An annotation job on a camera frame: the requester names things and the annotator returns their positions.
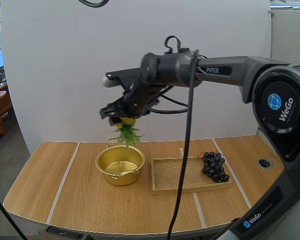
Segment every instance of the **gold pot handle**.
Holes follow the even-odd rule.
[[[114,139],[116,139],[116,140],[118,141],[118,139],[117,139],[116,136],[109,137],[109,138],[106,140],[105,146],[108,148],[108,147],[109,147],[109,141],[110,141],[110,140],[114,140]]]
[[[134,175],[137,175],[138,174],[138,171],[136,171],[135,169],[132,169],[132,170],[129,170],[129,171],[123,171],[119,174],[119,176],[111,176],[113,177],[114,179],[117,179],[119,180],[120,178],[122,178],[123,176],[125,175],[128,175],[128,174],[134,174]]]

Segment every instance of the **gray partition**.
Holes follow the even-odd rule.
[[[271,58],[300,65],[300,9],[271,10]]]

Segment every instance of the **metal hook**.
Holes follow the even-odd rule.
[[[177,38],[175,35],[170,35],[164,40],[164,46],[169,49],[169,51],[166,52],[167,54],[172,54],[174,52],[174,49],[172,47],[168,46],[168,42],[170,39],[176,39],[176,47],[178,50],[181,49],[180,39]]]
[[[271,14],[271,16],[273,16],[273,15],[275,15],[275,12],[268,10],[268,14]]]

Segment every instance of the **grapes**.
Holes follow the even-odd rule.
[[[201,171],[217,183],[228,182],[230,176],[225,173],[225,168],[222,166],[225,161],[220,152],[205,152],[203,154],[204,168]]]
[[[218,181],[219,180],[219,175],[218,174],[213,174],[212,180],[213,181]]]
[[[221,157],[220,156],[215,156],[214,160],[216,160],[217,162],[221,161]]]
[[[206,159],[206,158],[208,158],[210,156],[210,154],[208,153],[208,152],[205,152],[204,154],[203,154],[203,159]]]
[[[223,179],[225,176],[226,176],[226,174],[225,174],[224,171],[219,172],[219,177],[220,177],[220,178]]]
[[[223,178],[223,181],[224,182],[228,182],[229,181],[229,175],[228,174],[226,174],[225,176],[224,176],[224,178]]]
[[[209,171],[210,171],[210,167],[209,167],[209,166],[205,167],[205,172],[206,172],[207,174],[209,173]]]
[[[216,166],[216,163],[213,161],[211,164],[210,164],[210,168],[214,168]]]
[[[214,166],[214,170],[215,170],[216,172],[221,172],[221,168],[222,168],[222,166],[220,166],[219,164],[216,164],[216,165]]]

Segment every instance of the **pineapple leaves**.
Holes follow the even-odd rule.
[[[125,142],[126,147],[136,146],[136,142],[140,142],[140,138],[143,136],[138,136],[135,134],[136,131],[139,131],[138,128],[134,128],[136,124],[135,119],[125,118],[121,119],[121,127],[113,131],[113,133],[120,133],[120,136],[117,138],[118,143]]]

